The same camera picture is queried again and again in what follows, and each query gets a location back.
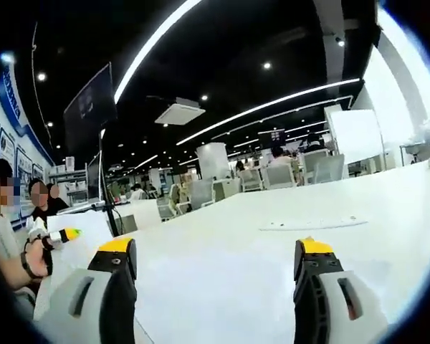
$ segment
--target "white table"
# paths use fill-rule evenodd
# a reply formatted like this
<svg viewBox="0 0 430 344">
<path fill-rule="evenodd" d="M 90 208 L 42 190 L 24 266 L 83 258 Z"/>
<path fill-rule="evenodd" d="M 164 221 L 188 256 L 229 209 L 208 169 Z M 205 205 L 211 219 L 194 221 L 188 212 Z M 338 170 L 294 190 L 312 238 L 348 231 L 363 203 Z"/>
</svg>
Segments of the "white table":
<svg viewBox="0 0 430 344">
<path fill-rule="evenodd" d="M 268 221 L 352 215 L 368 223 L 258 230 Z M 156 344 L 292 343 L 295 241 L 309 235 L 330 244 L 395 321 L 430 268 L 426 163 L 327 184 L 239 193 L 129 234 L 138 245 L 136 317 Z"/>
</svg>

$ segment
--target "computer monitor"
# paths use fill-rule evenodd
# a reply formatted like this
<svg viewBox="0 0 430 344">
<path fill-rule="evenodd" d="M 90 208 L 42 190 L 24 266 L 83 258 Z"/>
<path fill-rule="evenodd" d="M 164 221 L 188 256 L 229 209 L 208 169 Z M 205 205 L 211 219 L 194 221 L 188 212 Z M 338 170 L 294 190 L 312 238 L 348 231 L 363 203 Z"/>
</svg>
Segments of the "computer monitor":
<svg viewBox="0 0 430 344">
<path fill-rule="evenodd" d="M 65 143 L 69 154 L 97 147 L 100 131 L 118 117 L 111 66 L 103 67 L 77 94 L 64 111 Z"/>
<path fill-rule="evenodd" d="M 90 203 L 102 201 L 101 166 L 102 151 L 87 165 L 87 199 Z"/>
</svg>

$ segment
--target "black ceiling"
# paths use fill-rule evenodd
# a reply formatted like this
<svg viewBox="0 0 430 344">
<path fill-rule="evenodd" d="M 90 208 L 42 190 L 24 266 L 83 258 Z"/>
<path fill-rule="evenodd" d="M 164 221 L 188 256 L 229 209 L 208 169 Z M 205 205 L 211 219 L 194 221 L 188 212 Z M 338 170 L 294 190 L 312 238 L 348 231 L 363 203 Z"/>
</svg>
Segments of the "black ceiling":
<svg viewBox="0 0 430 344">
<path fill-rule="evenodd" d="M 42 4 L 35 17 L 34 48 L 34 73 L 47 73 L 47 81 L 37 82 L 42 116 L 30 58 L 34 24 L 27 24 L 20 34 L 26 43 L 16 65 L 17 81 L 31 125 L 57 163 L 65 156 L 62 114 L 72 98 L 108 62 L 112 62 L 116 88 L 149 36 L 183 2 L 63 0 Z M 336 9 L 326 11 L 325 3 L 337 5 Z M 125 89 L 117 106 L 118 121 L 107 127 L 104 137 L 107 166 L 122 160 L 127 167 L 136 166 L 155 154 L 159 157 L 144 168 L 156 167 L 158 162 L 172 165 L 188 160 L 202 142 L 232 128 L 314 102 L 357 95 L 363 81 L 281 102 L 176 146 L 220 120 L 271 100 L 362 77 L 376 31 L 374 0 L 202 0 L 158 41 Z M 336 37 L 341 35 L 345 46 L 337 47 Z M 333 60 L 328 57 L 328 49 L 333 47 L 328 47 L 328 37 L 342 52 L 333 55 L 339 56 L 337 63 L 343 62 L 339 76 L 333 75 Z M 272 64 L 270 70 L 262 68 L 265 62 Z M 209 96 L 206 102 L 199 99 L 203 94 Z M 176 97 L 199 101 L 206 112 L 185 126 L 164 128 L 154 123 Z M 54 123 L 49 129 L 51 139 L 42 117 Z M 302 120 L 309 124 L 322 119 L 322 106 L 317 106 L 250 125 L 217 140 L 231 151 L 247 136 L 257 137 L 258 131 L 296 128 L 303 125 Z M 293 135 L 306 132 L 297 130 Z M 94 147 L 86 147 L 78 161 L 92 158 L 94 151 Z"/>
</svg>

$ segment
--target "whiteboard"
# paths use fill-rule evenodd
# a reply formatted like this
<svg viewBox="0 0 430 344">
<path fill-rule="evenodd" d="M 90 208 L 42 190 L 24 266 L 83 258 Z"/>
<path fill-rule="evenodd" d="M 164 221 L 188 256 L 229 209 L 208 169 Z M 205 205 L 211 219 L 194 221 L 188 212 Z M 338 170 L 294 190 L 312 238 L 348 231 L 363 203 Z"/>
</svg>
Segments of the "whiteboard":
<svg viewBox="0 0 430 344">
<path fill-rule="evenodd" d="M 345 163 L 383 154 L 381 132 L 374 111 L 335 111 L 327 116 L 339 153 L 345 156 Z"/>
</svg>

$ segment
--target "black pole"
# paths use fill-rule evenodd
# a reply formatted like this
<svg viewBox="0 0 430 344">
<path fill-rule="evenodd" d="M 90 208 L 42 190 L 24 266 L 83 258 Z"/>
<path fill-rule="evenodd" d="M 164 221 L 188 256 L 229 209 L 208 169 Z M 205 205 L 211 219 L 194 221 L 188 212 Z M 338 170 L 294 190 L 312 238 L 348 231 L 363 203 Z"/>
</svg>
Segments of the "black pole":
<svg viewBox="0 0 430 344">
<path fill-rule="evenodd" d="M 99 151 L 100 151 L 100 154 L 102 154 L 102 134 L 99 134 Z M 110 194 L 108 193 L 107 181 L 105 180 L 105 173 L 103 169 L 103 161 L 104 159 L 102 157 L 102 159 L 100 159 L 99 168 L 100 168 L 100 184 L 102 186 L 102 194 L 103 194 L 103 199 L 105 201 L 104 209 L 107 212 L 108 221 L 110 222 L 110 228 L 112 229 L 112 234 L 114 237 L 118 237 L 120 236 L 120 234 L 118 233 L 115 217 L 113 216 L 114 205 L 113 205 L 112 199 L 110 198 Z"/>
</svg>

